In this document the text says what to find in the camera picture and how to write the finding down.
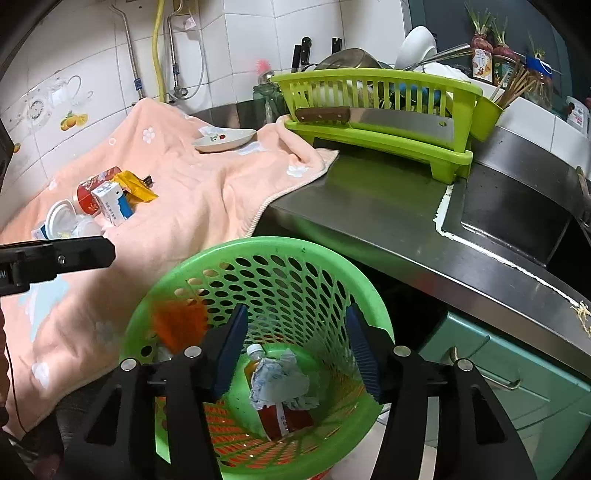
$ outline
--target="wooden knife handle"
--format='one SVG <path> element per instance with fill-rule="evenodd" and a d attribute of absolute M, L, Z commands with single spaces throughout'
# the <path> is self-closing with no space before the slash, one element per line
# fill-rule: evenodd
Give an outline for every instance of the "wooden knife handle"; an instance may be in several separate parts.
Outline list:
<path fill-rule="evenodd" d="M 298 108 L 295 116 L 300 122 L 348 122 L 351 109 L 348 106 Z"/>

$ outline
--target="crumpled tissue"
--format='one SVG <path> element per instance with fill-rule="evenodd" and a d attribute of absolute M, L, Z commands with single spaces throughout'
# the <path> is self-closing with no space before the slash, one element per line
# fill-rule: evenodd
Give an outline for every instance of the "crumpled tissue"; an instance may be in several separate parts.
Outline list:
<path fill-rule="evenodd" d="M 291 410 L 312 410 L 319 405 L 317 397 L 307 395 L 310 379 L 302 373 L 289 349 L 279 360 L 263 358 L 252 374 L 251 384 L 250 401 L 257 410 L 279 403 Z"/>

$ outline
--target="stainless steel sink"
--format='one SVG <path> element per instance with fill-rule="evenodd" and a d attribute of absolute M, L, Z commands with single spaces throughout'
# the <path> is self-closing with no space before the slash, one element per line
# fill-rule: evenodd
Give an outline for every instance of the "stainless steel sink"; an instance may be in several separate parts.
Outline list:
<path fill-rule="evenodd" d="M 591 242 L 577 220 L 582 195 L 574 169 L 527 140 L 506 139 L 498 129 L 492 144 L 477 147 L 468 180 L 454 185 L 443 230 L 528 271 L 541 267 L 590 298 Z M 509 158 L 499 148 L 511 149 L 513 168 L 498 164 Z M 534 167 L 523 168 L 528 162 Z"/>

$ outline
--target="metal pot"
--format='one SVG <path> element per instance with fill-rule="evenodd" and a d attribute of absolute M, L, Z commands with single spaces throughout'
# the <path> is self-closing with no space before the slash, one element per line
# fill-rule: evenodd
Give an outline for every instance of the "metal pot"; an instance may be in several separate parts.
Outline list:
<path fill-rule="evenodd" d="M 322 60 L 315 70 L 327 69 L 380 69 L 375 58 L 361 48 L 346 48 Z"/>

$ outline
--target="kitchen counter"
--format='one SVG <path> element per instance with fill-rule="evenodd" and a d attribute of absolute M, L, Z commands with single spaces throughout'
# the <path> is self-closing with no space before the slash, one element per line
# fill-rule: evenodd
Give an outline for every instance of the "kitchen counter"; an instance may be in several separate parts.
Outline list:
<path fill-rule="evenodd" d="M 340 149 L 340 156 L 328 174 L 272 202 L 261 230 L 278 225 L 325 245 L 591 379 L 591 339 L 568 300 L 436 230 L 433 220 L 447 186 L 431 178 L 428 166 L 348 145 L 330 146 Z M 531 264 L 528 270 L 589 304 L 543 268 Z"/>

